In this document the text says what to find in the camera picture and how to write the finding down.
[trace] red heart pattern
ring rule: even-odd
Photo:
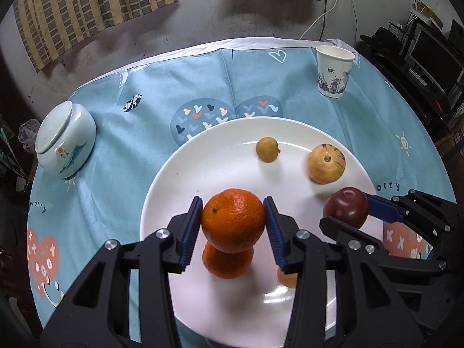
[[[44,287],[50,285],[59,267],[58,243],[53,237],[46,237],[39,244],[34,229],[27,228],[27,264],[29,274],[34,280],[40,297],[45,294]]]

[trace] white ceramic jar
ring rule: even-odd
[[[37,132],[37,160],[50,175],[70,177],[81,168],[95,143],[96,126],[89,111],[66,101],[56,106]]]

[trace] white heart outline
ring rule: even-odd
[[[284,54],[284,59],[283,60],[280,60],[280,53],[283,53]],[[277,52],[275,51],[271,51],[271,52],[268,52],[268,54],[273,57],[274,59],[276,59],[278,62],[280,62],[280,64],[283,64],[285,59],[287,58],[287,54],[285,53],[285,51],[282,51],[282,50],[279,50]]]

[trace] gray wall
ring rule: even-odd
[[[328,1],[330,8],[335,0]],[[353,0],[357,37],[372,35],[388,21],[405,21],[414,0]],[[310,0],[179,0],[83,41],[35,72],[22,45],[12,9],[0,24],[0,48],[24,99],[39,118],[79,85],[112,69],[160,53],[211,41],[251,36],[298,39],[323,12]],[[317,40],[322,19],[305,36]],[[327,16],[323,39],[354,45],[356,21],[350,0],[339,0]]]

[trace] round yellow fruit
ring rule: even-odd
[[[277,267],[277,279],[287,288],[296,288],[296,280],[298,280],[298,273],[284,274],[279,267]]]
[[[330,144],[316,146],[308,157],[308,173],[320,184],[328,184],[340,179],[346,167],[343,153]]]
[[[256,154],[264,162],[275,161],[279,153],[279,145],[272,137],[263,137],[256,144]]]

